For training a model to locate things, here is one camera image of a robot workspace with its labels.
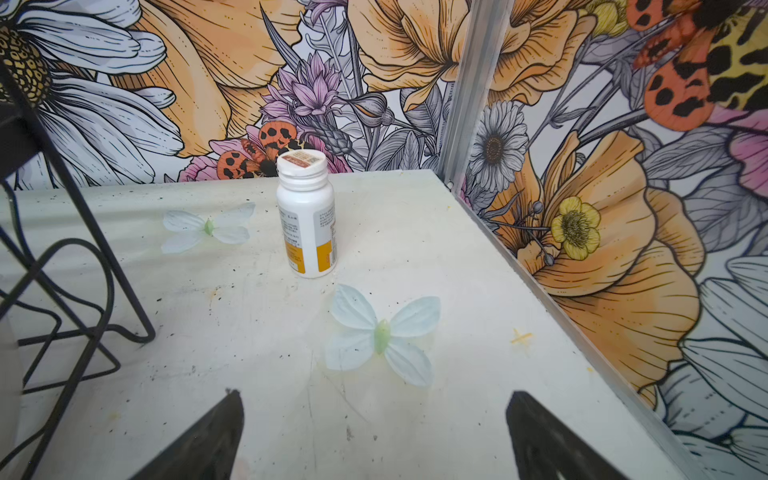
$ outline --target bottle label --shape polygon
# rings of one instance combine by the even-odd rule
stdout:
[[[335,205],[315,212],[315,245],[317,269],[328,270],[336,263],[336,210]]]
[[[301,150],[294,150],[289,154],[283,154],[283,159],[288,160],[290,163],[294,165],[298,165],[301,168],[307,168],[308,166],[312,164],[316,164],[317,162],[322,160],[321,157],[308,154],[305,151],[301,151]]]
[[[283,224],[283,238],[286,241],[286,253],[291,268],[299,273],[306,273],[304,268],[304,253],[301,250],[301,232],[299,218],[296,214],[280,208],[280,222]]]

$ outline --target metal corner post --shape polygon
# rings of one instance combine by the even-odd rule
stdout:
[[[461,190],[464,182],[469,148],[475,139],[478,118],[488,97],[514,3],[515,0],[478,0],[472,3],[467,42],[462,52],[438,172],[453,194]]]

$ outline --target label on bottle cap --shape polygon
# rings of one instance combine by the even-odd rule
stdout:
[[[287,154],[283,154],[281,157],[284,160],[288,160],[290,163],[298,165],[301,168],[307,168],[322,160],[322,158],[319,156],[312,155],[301,150],[291,151]]]

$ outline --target white pill bottle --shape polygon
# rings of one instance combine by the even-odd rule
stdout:
[[[299,276],[317,278],[336,265],[336,212],[326,155],[293,150],[277,158],[277,206],[288,264]]]

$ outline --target yellow stain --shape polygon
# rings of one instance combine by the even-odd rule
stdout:
[[[518,342],[520,342],[523,345],[528,346],[528,339],[533,337],[533,333],[526,333],[524,335],[520,335],[520,333],[518,333],[517,329],[512,329],[512,330],[515,332],[515,338],[510,340],[510,343],[518,343]]]

